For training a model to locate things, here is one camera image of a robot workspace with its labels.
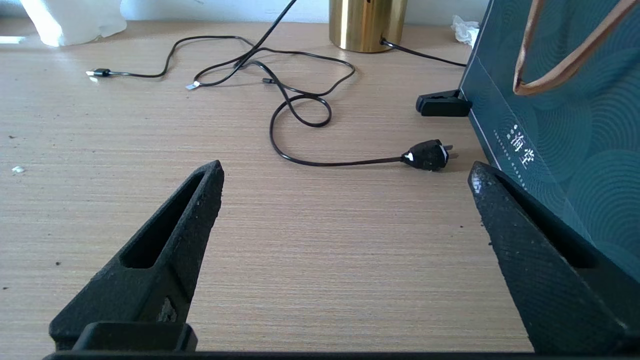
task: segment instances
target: gold cylinder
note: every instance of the gold cylinder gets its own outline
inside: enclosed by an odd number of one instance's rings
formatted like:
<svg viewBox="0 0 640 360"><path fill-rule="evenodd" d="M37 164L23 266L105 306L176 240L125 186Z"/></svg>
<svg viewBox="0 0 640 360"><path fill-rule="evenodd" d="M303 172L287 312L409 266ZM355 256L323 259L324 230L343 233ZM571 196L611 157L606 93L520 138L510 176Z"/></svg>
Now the gold cylinder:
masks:
<svg viewBox="0 0 640 360"><path fill-rule="evenodd" d="M359 53L391 49L380 39L400 43L406 0L330 0L329 39Z"/></svg>

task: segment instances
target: white tissue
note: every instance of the white tissue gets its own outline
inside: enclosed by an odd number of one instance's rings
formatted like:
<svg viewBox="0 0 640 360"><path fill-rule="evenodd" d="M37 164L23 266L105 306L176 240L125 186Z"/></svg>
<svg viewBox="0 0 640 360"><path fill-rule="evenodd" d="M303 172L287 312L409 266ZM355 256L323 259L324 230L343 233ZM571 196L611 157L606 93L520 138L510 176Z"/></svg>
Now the white tissue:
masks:
<svg viewBox="0 0 640 360"><path fill-rule="evenodd" d="M127 28L121 0L21 0L40 39L50 46L83 44Z"/></svg>
<svg viewBox="0 0 640 360"><path fill-rule="evenodd" d="M459 16L453 15L451 29L456 33L456 40L473 47L480 32L478 21L464 21Z"/></svg>

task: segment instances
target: power cord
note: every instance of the power cord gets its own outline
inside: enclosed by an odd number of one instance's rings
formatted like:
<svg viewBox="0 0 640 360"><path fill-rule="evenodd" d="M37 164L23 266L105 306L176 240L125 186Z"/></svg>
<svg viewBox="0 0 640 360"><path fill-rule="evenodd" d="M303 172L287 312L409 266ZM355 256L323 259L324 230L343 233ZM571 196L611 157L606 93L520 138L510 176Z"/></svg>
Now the power cord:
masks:
<svg viewBox="0 0 640 360"><path fill-rule="evenodd" d="M387 39L382 38L380 40L380 45L385 45L385 46L389 46L392 49L396 49L396 50L400 50L400 51L404 51L405 53L411 54L411 55L416 55L416 56L420 56L422 58L427 58L427 59L431 59L431 60L437 60L437 61L442 61L443 63L448 63L451 65L456 65L456 66L462 66L462 67L467 67L467 64L463 64L463 63L456 63L455 61L451 61L451 60L446 60L443 58L438 58L436 56L432 56L432 55L427 55L427 54L423 54L423 53L418 53L417 51L411 50L411 49L407 49L406 47L400 46L398 44L394 44L392 42L387 41Z"/></svg>
<svg viewBox="0 0 640 360"><path fill-rule="evenodd" d="M303 51L281 51L281 50L273 50L270 49L268 47L260 47L262 45L262 43L264 43L264 41L267 39L267 37L271 34L271 32L273 32L273 30L276 28L276 26L280 23L280 21L282 20L282 18L284 17L284 15L289 11L289 9L291 8L291 6L293 6L293 4L296 2L297 0L291 0L289 2L289 4L284 8L284 10L282 10L282 12L280 13L280 15L276 18L276 20L272 23L271 27L269 27L269 29L265 32L265 34L263 34L262 38L256 43L253 44L252 42L250 42L249 40L243 38L243 37L239 37L239 36L235 36L235 35L202 35L202 36L197 36L197 37L187 37L187 38L182 38L178 41L176 41L173 45L173 47L171 48L171 51L169 52L169 55L166 58L166 61L164 63L164 69L157 73L157 74L135 74L132 72L119 72L119 71L111 71L110 69L94 69L91 71L87 71L86 74L89 76L98 76L98 77L108 77L108 76L131 76L131 77L135 77L135 78L161 78L164 75L166 75L166 73L168 72L169 69L169 62L173 56L173 54L176 52L177 50L177 46L180 45L183 42L187 42L190 40L200 40L200 39L236 39L236 40L240 40L248 45L251 45L251 49L249 51L247 51L246 53L238 56L237 58L228 60L228 61L224 61L222 63L217 63L215 65L211 65L210 67L207 67L206 69L203 69L202 71L200 71L198 74L196 74L193 78L193 83L189 84L188 86L186 86L187 89L189 90L193 90L195 88L198 87L205 87L205 86L216 86L219 84L224 83L225 81L229 80L233 75L236 74L236 72L238 70L241 70L249 65L256 65L258 66L260 69L262 69L264 72L266 72L269 75L269 78L264 78L262 79L262 82L267 83L267 84L275 84L278 89L280 89L280 92L282 93L282 96L284 98L284 102L282 104L280 104L276 110L273 112L273 115L271 116L271 122L269 124L269 139L271 140L271 145L273 146L273 149L278 153L278 155L280 155L281 157L300 164L300 165L306 165L306 166L313 166L313 167L344 167L344 166L353 166L353 165L368 165L368 164L380 164L380 163L395 163L395 162L402 162L402 163L406 163L412 167L415 168L421 168L423 170L440 170L441 168L445 167L447 162L449 161L450 158L455 158L457 157L457 155L455 154L449 154L448 151L451 150L453 148L453 146L451 145L442 145L442 143L440 142L440 140L429 140L427 142L423 142L423 143L419 143L417 145L414 145L409 151L407 151L406 153L404 153L401 156L395 156L392 158L381 158L381 159L373 159L373 160L363 160L363 161L345 161L345 162L336 162L336 163L320 163L320 162L315 162L315 161L306 161L306 160L301 160L298 158L294 158L293 156L287 155L284 151L282 151L276 144L275 139L274 139L274 135L273 135L273 128L275 125L275 120L278 118L278 114L280 114L280 112L285 108L288 107L289 110L291 111L291 113L294 115L294 117L296 119L298 119L298 121L300 121L302 124L306 125L306 126L310 126L310 127L323 127L327 124L329 124L329 122L332 119L332 110L331 110L331 106L329 105L329 103L324 100L322 97L328 95L329 93L331 93L340 83L342 83L343 81L347 80L348 78L350 78L356 71L355 67L344 60L340 60L337 58L331 58L329 56L322 56L322 55L318 55L318 54L312 54L312 53L306 53ZM254 55L256 55L257 53L261 52L261 51L266 51L269 53L276 53L276 54L294 54L294 55L304 55L304 56L310 56L313 58L318 58L318 59L322 59L322 60L328 60L328 61L334 61L340 64L343 64L345 66L347 66L348 68L351 69L351 72L347 75L345 75L344 77L340 78L338 81L336 81L333 86L331 86L331 88L329 88L329 90L325 91L325 92L320 92L320 93L313 93L313 92L306 92L304 90L300 90L297 88L294 88L292 86L286 85L285 83L281 82L278 77L276 76L276 74L273 73L273 71L271 71L271 69L269 69L269 67L267 67L267 65L263 64L261 61L257 61L257 60L250 60L250 58ZM221 80L218 81L214 81L212 83L201 83L199 81L199 79L205 75L206 73L217 69L219 67L225 66L225 65L229 65L231 63L234 63L233 65L233 69L231 70L231 72L229 74L227 74L224 78L222 78ZM289 94L287 94L287 90L291 91L291 92L295 92L298 93L299 95L295 95L293 97L289 97ZM300 99L310 99L313 101L317 101L319 103L321 103L328 112L327 118L322 121L322 122L308 122L306 120L304 120L300 115L298 115L298 113L296 112L294 106L293 106L293 102L300 100Z"/></svg>

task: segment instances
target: textured black plastic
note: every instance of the textured black plastic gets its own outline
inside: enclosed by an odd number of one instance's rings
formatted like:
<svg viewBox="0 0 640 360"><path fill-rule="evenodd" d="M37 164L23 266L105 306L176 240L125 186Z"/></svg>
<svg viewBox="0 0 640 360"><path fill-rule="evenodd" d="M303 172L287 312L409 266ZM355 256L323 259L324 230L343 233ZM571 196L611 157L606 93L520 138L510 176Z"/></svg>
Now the textured black plastic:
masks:
<svg viewBox="0 0 640 360"><path fill-rule="evenodd" d="M186 322L223 182L219 161L186 179L51 322L57 350L94 322Z"/></svg>
<svg viewBox="0 0 640 360"><path fill-rule="evenodd" d="M638 283L500 170L468 183L536 353L636 353Z"/></svg>
<svg viewBox="0 0 640 360"><path fill-rule="evenodd" d="M420 95L415 102L415 109L422 116L465 117L472 104L459 96L460 90Z"/></svg>
<svg viewBox="0 0 640 360"><path fill-rule="evenodd" d="M87 325L73 347L114 352L195 351L191 326L174 322L96 322Z"/></svg>

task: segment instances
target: wood grain surface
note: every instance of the wood grain surface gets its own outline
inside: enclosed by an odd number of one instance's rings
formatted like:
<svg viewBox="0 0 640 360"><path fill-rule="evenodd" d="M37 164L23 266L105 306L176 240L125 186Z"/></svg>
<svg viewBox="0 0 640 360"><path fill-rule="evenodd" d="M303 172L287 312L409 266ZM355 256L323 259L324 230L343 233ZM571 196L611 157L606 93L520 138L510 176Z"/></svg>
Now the wood grain surface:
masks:
<svg viewBox="0 0 640 360"><path fill-rule="evenodd" d="M200 350L528 351L466 179L485 160L466 118L423 118L419 94L456 88L463 69L404 53L359 54L326 24L283 23L267 46L337 56L358 73L326 97L326 128L284 113L276 138L307 160L400 155L439 138L460 157L442 172L402 164L313 168L279 158L268 123L282 101L257 67L187 91L202 68L248 49L182 46L162 80L107 78L95 67L159 72L174 41L258 39L269 24L130 22L85 45L42 45L26 20L0 19L0 357L53 351L60 309L196 167L220 160L223 205L189 314ZM407 26L403 45L466 62L447 28ZM287 84L327 89L339 65L260 55ZM207 79L220 78L225 71ZM308 120L326 115L301 104ZM26 170L13 174L14 166Z"/></svg>

